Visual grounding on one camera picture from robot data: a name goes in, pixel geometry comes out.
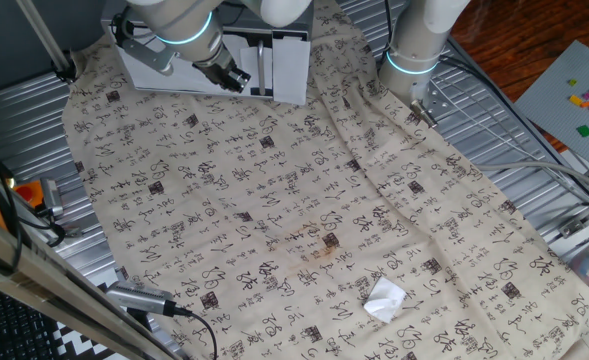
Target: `blue led ring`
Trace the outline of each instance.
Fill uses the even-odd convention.
[[[430,69],[423,70],[423,71],[410,71],[410,70],[405,70],[402,67],[394,64],[394,61],[392,61],[392,58],[390,58],[390,53],[389,52],[387,53],[387,60],[390,62],[390,64],[392,64],[392,66],[394,66],[396,68],[396,70],[398,70],[400,72],[404,72],[406,74],[410,74],[410,75],[423,75],[423,74],[427,74],[430,71],[434,70],[436,68],[436,65],[438,65],[438,62],[437,62]]]
[[[166,44],[170,44],[170,45],[183,45],[183,44],[187,44],[189,42],[192,42],[194,40],[196,40],[199,36],[203,35],[203,33],[205,32],[205,30],[207,29],[207,27],[210,25],[210,21],[212,21],[212,13],[210,12],[210,14],[207,16],[207,21],[205,21],[205,25],[203,25],[203,28],[196,33],[196,35],[192,36],[189,39],[185,39],[185,40],[180,40],[180,41],[170,41],[170,40],[165,40],[160,36],[157,36],[157,38],[159,40],[161,40],[162,42],[166,43]]]

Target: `wooden floor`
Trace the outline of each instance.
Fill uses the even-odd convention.
[[[452,34],[516,101],[574,40],[589,47],[589,0],[472,0]]]

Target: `keyboard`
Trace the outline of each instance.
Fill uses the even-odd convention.
[[[0,360],[58,360],[56,322],[0,292]]]

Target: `beige cloth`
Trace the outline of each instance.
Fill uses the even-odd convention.
[[[307,106],[132,90],[98,43],[63,122],[130,281],[207,319],[221,359],[555,359],[589,288],[514,205],[381,85],[317,1]],[[386,325],[377,279],[407,296]],[[157,317],[194,358],[197,321]]]

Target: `checkered pattern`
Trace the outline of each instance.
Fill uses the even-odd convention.
[[[54,342],[58,346],[58,354],[68,360],[104,360],[114,355],[114,351],[88,339],[85,335],[56,323]]]

